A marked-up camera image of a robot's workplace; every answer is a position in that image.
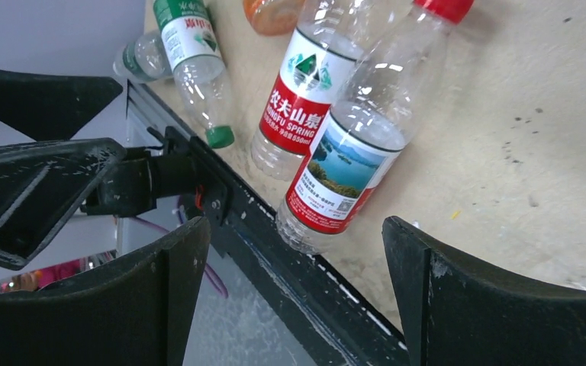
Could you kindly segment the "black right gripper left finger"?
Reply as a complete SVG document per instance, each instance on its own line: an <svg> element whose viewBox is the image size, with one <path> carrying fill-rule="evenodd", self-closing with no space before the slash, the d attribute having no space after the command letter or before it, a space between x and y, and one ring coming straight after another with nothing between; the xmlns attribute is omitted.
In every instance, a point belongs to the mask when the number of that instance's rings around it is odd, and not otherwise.
<svg viewBox="0 0 586 366"><path fill-rule="evenodd" d="M0 365L181 365L210 230L196 217L92 270L0 294Z"/></svg>

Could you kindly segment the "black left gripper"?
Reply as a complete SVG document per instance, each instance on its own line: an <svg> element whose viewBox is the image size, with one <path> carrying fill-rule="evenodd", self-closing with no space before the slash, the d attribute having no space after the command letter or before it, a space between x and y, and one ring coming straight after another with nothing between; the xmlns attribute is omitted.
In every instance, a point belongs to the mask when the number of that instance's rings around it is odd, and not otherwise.
<svg viewBox="0 0 586 366"><path fill-rule="evenodd" d="M0 70L0 121L44 141L0 146L1 268L28 265L80 204L89 216L135 217L201 186L204 173L186 153L130 148L125 157L111 138L67 140L122 91L111 77Z"/></svg>

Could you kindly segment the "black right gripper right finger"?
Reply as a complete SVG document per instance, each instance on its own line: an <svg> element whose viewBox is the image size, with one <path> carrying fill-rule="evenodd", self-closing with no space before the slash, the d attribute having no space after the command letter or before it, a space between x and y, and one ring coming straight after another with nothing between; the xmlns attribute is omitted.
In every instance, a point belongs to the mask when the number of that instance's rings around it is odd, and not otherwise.
<svg viewBox="0 0 586 366"><path fill-rule="evenodd" d="M586 291L497 267L399 217L382 238L412 365L586 365Z"/></svg>

